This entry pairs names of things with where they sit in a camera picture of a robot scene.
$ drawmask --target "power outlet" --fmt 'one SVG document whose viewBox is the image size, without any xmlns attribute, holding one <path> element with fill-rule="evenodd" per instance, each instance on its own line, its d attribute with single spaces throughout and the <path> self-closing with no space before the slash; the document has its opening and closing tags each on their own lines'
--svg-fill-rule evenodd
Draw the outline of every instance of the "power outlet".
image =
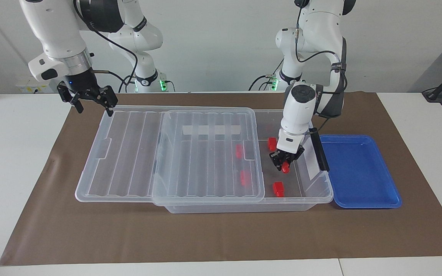
<svg viewBox="0 0 442 276">
<path fill-rule="evenodd" d="M 18 91 L 26 94 L 53 94 L 57 93 L 57 81 L 47 80 L 45 82 L 37 82 L 35 79 L 20 80 L 16 87 Z"/>
</svg>

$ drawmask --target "white label strip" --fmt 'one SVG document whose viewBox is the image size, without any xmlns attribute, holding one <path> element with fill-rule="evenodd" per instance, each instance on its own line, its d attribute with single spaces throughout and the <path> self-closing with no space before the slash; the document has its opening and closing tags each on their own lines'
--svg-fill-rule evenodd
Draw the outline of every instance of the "white label strip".
<svg viewBox="0 0 442 276">
<path fill-rule="evenodd" d="M 193 126 L 183 126 L 182 132 L 184 135 L 192 135 Z M 209 126 L 199 126 L 199 135 L 209 135 Z M 231 135 L 239 135 L 242 132 L 242 127 L 239 125 L 231 126 Z M 214 126 L 214 134 L 225 135 L 226 126 Z"/>
<path fill-rule="evenodd" d="M 305 156 L 305 161 L 307 163 L 308 176 L 310 179 L 313 179 L 320 172 L 320 167 L 318 166 L 318 160 L 316 159 L 312 139 L 308 138 L 303 144 L 303 147 L 305 148 L 303 155 Z"/>
</svg>

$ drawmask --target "white table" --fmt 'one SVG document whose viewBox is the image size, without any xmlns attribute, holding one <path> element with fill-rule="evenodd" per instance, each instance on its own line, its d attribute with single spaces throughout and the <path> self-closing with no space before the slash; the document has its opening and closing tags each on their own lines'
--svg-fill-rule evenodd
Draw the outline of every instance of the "white table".
<svg viewBox="0 0 442 276">
<path fill-rule="evenodd" d="M 442 204 L 442 107 L 420 94 L 379 94 Z M 0 256 L 69 111 L 58 95 L 0 95 Z M 442 257 L 0 267 L 0 275 L 442 274 Z"/>
</svg>

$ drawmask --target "red block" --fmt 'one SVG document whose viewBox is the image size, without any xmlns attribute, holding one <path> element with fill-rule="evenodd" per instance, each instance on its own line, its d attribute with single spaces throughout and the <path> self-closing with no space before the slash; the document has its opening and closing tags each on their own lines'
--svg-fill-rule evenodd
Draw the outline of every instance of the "red block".
<svg viewBox="0 0 442 276">
<path fill-rule="evenodd" d="M 242 159 L 243 157 L 243 146 L 241 144 L 236 145 L 236 157 Z"/>
<path fill-rule="evenodd" d="M 281 171 L 283 173 L 289 173 L 290 169 L 289 169 L 289 163 L 287 161 L 284 161 L 284 163 L 282 163 Z"/>
<path fill-rule="evenodd" d="M 240 183 L 242 186 L 251 185 L 251 174 L 249 171 L 240 171 Z"/>
<path fill-rule="evenodd" d="M 277 150 L 277 139 L 275 139 L 275 137 L 270 137 L 267 140 L 267 146 L 269 147 L 270 152 L 275 152 Z"/>
<path fill-rule="evenodd" d="M 274 194 L 277 197 L 284 197 L 284 184 L 282 183 L 282 181 L 274 182 L 272 188 L 274 189 Z"/>
</svg>

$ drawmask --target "transparent plastic storage box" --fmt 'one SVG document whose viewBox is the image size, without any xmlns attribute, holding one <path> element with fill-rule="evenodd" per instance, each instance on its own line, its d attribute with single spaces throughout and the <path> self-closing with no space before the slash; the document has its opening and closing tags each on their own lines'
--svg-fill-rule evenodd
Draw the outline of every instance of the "transparent plastic storage box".
<svg viewBox="0 0 442 276">
<path fill-rule="evenodd" d="M 312 142 L 282 174 L 268 157 L 282 110 L 118 106 L 104 114 L 81 202 L 152 202 L 171 213 L 305 211 L 333 199 Z M 284 182 L 285 197 L 272 184 Z"/>
</svg>

